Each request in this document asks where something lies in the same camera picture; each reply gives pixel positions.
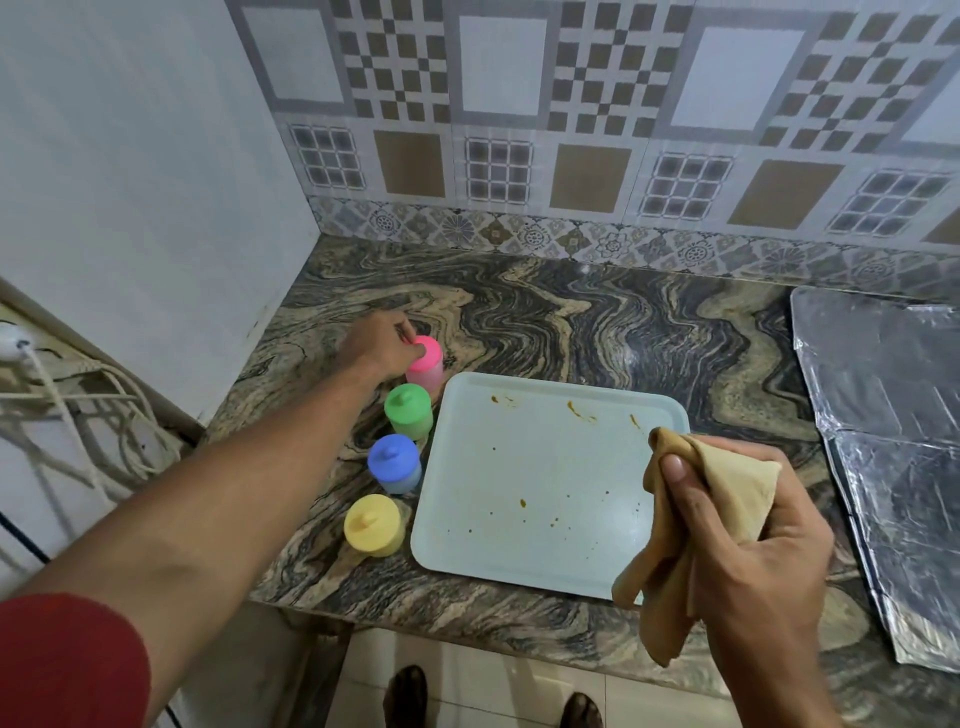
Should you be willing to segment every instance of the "pink lid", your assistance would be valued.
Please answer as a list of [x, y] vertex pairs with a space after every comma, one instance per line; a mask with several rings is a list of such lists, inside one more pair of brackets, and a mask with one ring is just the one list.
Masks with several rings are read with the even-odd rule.
[[426, 372], [437, 366], [438, 362], [444, 358], [440, 344], [432, 336], [418, 336], [414, 339], [414, 344], [423, 344], [426, 347], [426, 354], [410, 365], [409, 372]]

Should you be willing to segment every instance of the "tray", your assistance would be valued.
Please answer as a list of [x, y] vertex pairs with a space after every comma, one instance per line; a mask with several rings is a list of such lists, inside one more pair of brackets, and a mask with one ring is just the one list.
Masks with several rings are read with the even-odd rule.
[[411, 548], [426, 569], [611, 598], [646, 544], [643, 471], [662, 395], [462, 373], [446, 385]]

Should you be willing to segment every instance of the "pink container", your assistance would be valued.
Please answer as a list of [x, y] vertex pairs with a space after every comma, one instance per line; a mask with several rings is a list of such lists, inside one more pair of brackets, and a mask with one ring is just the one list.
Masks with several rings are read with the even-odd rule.
[[444, 351], [440, 343], [432, 336], [418, 336], [414, 344], [423, 344], [426, 354], [410, 365], [407, 370], [407, 381], [419, 384], [427, 392], [433, 394], [444, 383]]

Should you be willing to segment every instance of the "green lid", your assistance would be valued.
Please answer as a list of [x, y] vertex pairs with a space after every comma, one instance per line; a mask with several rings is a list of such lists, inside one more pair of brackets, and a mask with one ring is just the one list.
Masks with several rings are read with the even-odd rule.
[[430, 393], [419, 384], [401, 384], [390, 391], [383, 411], [390, 422], [413, 425], [430, 414]]

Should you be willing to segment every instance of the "aluminum foil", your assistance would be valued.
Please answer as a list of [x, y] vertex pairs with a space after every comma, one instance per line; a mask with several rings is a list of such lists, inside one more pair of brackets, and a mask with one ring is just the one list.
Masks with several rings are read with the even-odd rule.
[[794, 349], [895, 656], [960, 672], [960, 310], [816, 288]]

